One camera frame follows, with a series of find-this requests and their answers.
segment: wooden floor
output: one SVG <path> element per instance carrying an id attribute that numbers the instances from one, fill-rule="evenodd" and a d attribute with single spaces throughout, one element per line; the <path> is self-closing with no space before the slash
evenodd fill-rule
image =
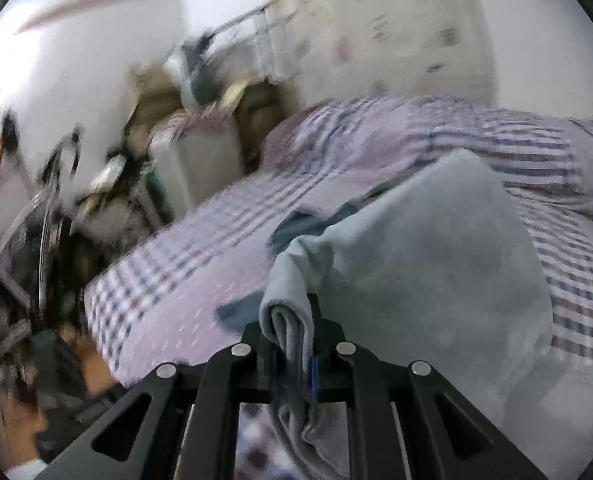
<path id="1" fill-rule="evenodd" d="M 105 361 L 96 352 L 94 343 L 87 339 L 78 343 L 78 355 L 91 394 L 112 386 L 115 381 Z M 34 434 L 45 429 L 45 420 L 37 408 L 22 404 L 12 398 L 2 399 L 0 424 L 3 438 L 0 438 L 1 467 L 6 470 L 33 458 L 38 458 L 34 447 Z"/>

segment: light blue cloth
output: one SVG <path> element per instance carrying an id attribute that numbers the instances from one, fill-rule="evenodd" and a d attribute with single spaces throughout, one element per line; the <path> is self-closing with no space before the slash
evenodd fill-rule
<path id="1" fill-rule="evenodd" d="M 259 317 L 296 375 L 308 373 L 312 354 L 308 293 L 348 340 L 387 362 L 430 362 L 493 422 L 551 340 L 548 287 L 529 234 L 499 178 L 465 150 L 279 254 Z M 330 465 L 348 475 L 337 447 L 342 413 L 289 392 L 273 422 L 312 476 L 329 476 Z"/>

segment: checkered blanket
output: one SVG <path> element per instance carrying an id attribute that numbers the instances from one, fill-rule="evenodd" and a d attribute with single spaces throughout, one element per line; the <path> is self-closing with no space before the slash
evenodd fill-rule
<path id="1" fill-rule="evenodd" d="M 593 123 L 578 125 L 592 134 Z M 434 98 L 362 99 L 318 108 L 264 171 L 108 269 L 86 291 L 88 322 L 103 358 L 116 371 L 135 326 L 141 330 L 146 320 L 169 323 L 148 312 L 198 269 L 218 265 L 252 234 L 284 218 L 317 186 L 355 170 L 374 174 L 375 184 L 386 182 L 414 174 L 456 148 L 486 160 L 515 200 L 550 287 L 555 351 L 593 365 L 593 247 L 573 212 L 593 212 L 593 195 L 586 193 L 565 131 L 533 114 Z M 156 354 L 155 346 L 139 359 L 168 357 Z M 189 354 L 178 357 L 193 362 Z M 242 410 L 237 478 L 301 478 L 277 446 L 264 410 Z"/>

